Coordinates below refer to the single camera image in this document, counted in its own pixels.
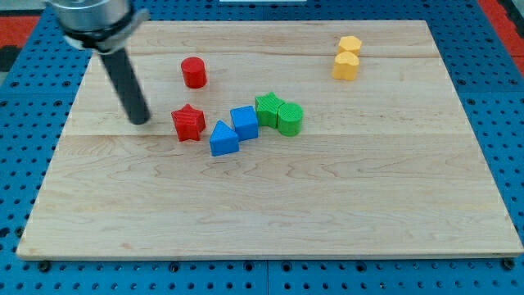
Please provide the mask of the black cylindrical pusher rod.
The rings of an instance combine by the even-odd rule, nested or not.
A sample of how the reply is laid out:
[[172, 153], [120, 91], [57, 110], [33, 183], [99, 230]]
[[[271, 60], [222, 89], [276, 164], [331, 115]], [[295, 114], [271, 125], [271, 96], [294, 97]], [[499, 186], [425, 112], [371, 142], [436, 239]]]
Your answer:
[[101, 55], [101, 59], [130, 123], [147, 123], [151, 114], [126, 50]]

